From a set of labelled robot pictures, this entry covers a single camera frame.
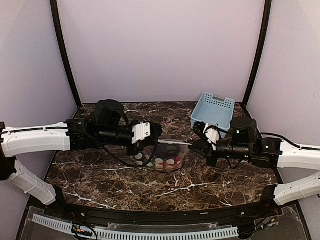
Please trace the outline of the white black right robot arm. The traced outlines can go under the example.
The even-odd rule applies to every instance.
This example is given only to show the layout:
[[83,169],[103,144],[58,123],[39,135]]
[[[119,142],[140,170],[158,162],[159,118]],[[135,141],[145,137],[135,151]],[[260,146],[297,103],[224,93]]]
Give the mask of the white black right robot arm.
[[230,121],[230,131],[216,125],[194,122],[192,129],[200,138],[189,149],[206,158],[206,164],[215,167],[219,159],[246,161],[259,168],[298,168],[316,173],[293,182],[274,184],[264,188],[255,213],[266,217],[275,204],[289,202],[320,194],[320,148],[298,145],[274,133],[260,133],[253,118],[240,116]]

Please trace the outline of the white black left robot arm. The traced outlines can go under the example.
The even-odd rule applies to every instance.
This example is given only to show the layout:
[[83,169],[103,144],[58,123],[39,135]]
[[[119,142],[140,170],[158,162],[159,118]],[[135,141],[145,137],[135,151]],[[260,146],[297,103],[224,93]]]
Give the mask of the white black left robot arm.
[[62,191],[38,178],[17,159],[18,155],[46,151],[81,151],[102,149],[126,166],[106,147],[125,147],[128,156],[144,148],[158,148],[163,127],[154,122],[129,121],[124,105],[116,100],[100,100],[86,118],[69,119],[51,125],[14,128],[0,124],[0,179],[12,183],[25,194],[38,199],[60,218],[67,218],[70,206]]

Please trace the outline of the clear zip top bag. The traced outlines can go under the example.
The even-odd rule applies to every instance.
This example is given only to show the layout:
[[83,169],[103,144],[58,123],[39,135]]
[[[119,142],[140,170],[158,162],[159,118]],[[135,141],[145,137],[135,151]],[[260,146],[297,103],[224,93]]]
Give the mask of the clear zip top bag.
[[165,159],[165,160],[173,159],[173,158],[176,158],[177,156],[180,156],[183,158],[183,161],[182,161],[182,166],[183,166],[184,159],[187,156],[188,152],[190,151],[188,148],[188,145],[191,145],[191,144],[182,142],[182,141],[160,140],[154,157],[146,166],[144,166],[144,168],[150,171],[161,172],[156,170],[155,160],[157,158]]

